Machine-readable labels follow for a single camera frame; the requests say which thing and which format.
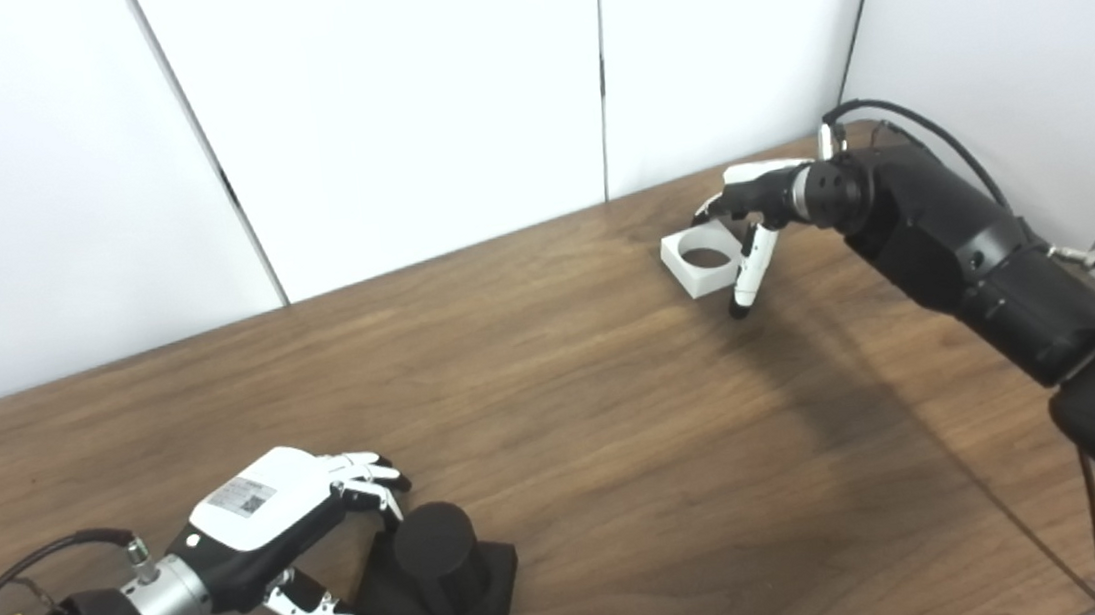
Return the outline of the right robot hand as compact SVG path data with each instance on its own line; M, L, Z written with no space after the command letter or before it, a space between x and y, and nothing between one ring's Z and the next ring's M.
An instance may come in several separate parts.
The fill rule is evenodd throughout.
M805 182L812 159L798 156L739 162L723 171L723 190L708 197L693 214L690 225L708 224L728 216L742 221L748 214L760 220L747 224L740 240L740 262L733 285L729 317L745 318L753 310L759 287L770 267L779 231L808 222L808 213L797 201L796 187Z

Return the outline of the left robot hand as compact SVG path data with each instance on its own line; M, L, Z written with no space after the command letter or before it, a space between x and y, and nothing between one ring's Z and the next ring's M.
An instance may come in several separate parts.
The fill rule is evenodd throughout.
M381 453L316 456L275 446L194 507L168 546L203 585L210 614L361 615L297 561L351 513L392 533L412 481Z

